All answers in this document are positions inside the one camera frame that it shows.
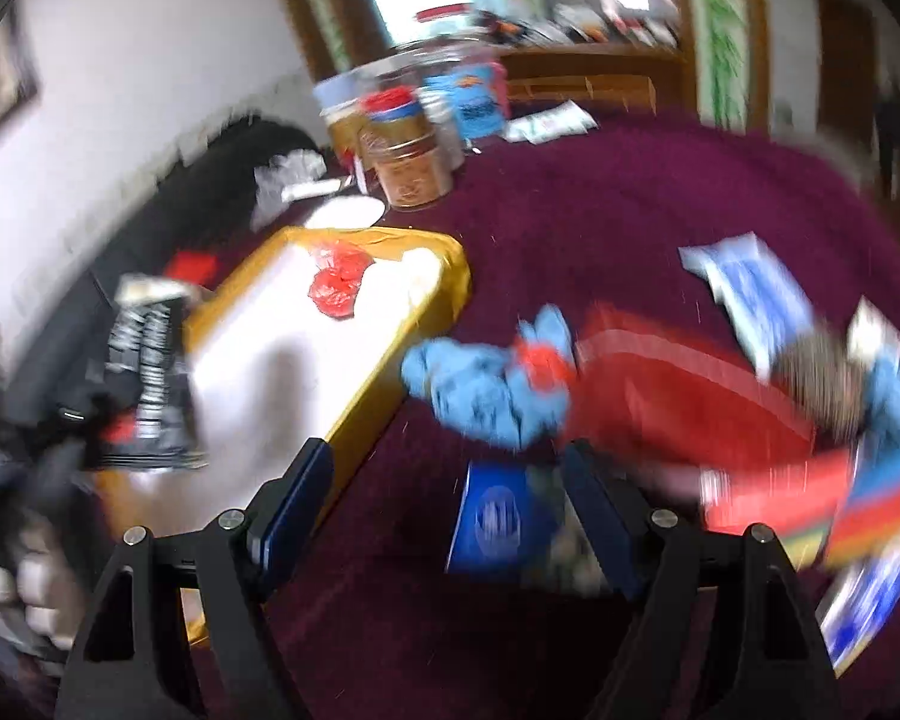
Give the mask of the left white gloved hand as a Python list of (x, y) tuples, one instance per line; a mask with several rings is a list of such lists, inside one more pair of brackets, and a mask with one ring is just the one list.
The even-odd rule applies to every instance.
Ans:
[(0, 566), (0, 637), (27, 653), (45, 645), (68, 653), (86, 611), (86, 592), (48, 523), (23, 528), (20, 546), (17, 567)]

